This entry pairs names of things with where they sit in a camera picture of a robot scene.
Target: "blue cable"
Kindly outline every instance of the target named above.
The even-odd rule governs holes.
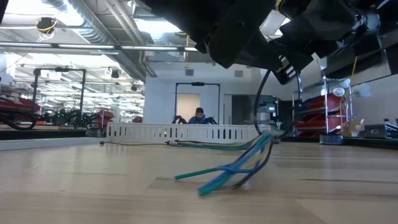
[[[272,139],[270,138],[271,135],[266,134],[264,142],[261,142],[260,144],[255,146],[253,149],[251,149],[244,157],[242,157],[240,160],[236,161],[234,164],[231,164],[230,168],[232,169],[238,169],[241,167],[248,159],[252,158],[255,153],[258,152],[258,150],[264,150],[264,146]],[[219,182],[222,178],[224,177],[229,177],[231,175],[234,175],[233,173],[230,172],[223,172],[219,176],[215,177],[213,180],[209,181],[207,184],[201,186],[199,190],[203,190],[207,187],[211,187],[213,184]]]
[[[254,171],[254,169],[234,169],[225,166],[219,166],[218,168],[222,171],[230,172],[232,174],[248,174]]]

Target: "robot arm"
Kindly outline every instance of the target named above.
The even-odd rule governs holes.
[[[7,4],[8,4],[8,0],[2,0],[0,2],[0,24],[4,17],[4,13],[6,13]]]
[[[153,14],[186,32],[221,66],[234,63],[272,70],[281,84],[313,59],[353,49],[356,56],[382,50],[398,29],[396,0],[143,0]],[[283,36],[266,40],[259,27],[271,10],[290,19]]]

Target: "red object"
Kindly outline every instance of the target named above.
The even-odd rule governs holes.
[[[21,97],[18,97],[18,99],[19,99],[19,103],[0,101],[0,110],[30,112],[32,109],[32,100],[23,99]],[[39,111],[39,110],[40,110],[40,106],[35,104],[35,111]]]
[[[141,117],[136,117],[132,120],[133,123],[142,123],[142,118]]]
[[[340,100],[341,98],[339,96],[328,94],[328,115],[345,115],[344,111],[340,114]],[[295,125],[295,128],[301,131],[300,137],[317,137],[319,134],[326,132],[324,96],[318,96],[307,100],[303,103],[303,107],[299,112],[306,114],[302,120]],[[327,121],[329,131],[333,131],[338,126],[341,126],[341,118],[339,117],[329,117]]]
[[[93,121],[93,124],[102,124],[102,122],[104,121],[104,123],[102,124],[103,127],[106,127],[108,122],[110,122],[111,119],[114,118],[113,113],[110,111],[101,110],[97,114],[101,115],[101,117],[99,119],[95,119]]]

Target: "white barrier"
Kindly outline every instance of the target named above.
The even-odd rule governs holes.
[[[271,130],[270,126],[260,126]],[[163,143],[169,140],[211,143],[247,142],[258,133],[254,126],[210,124],[108,123],[106,135],[112,142]]]

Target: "man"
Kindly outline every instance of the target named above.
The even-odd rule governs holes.
[[[206,116],[202,108],[197,108],[195,116],[189,119],[188,124],[206,124]]]

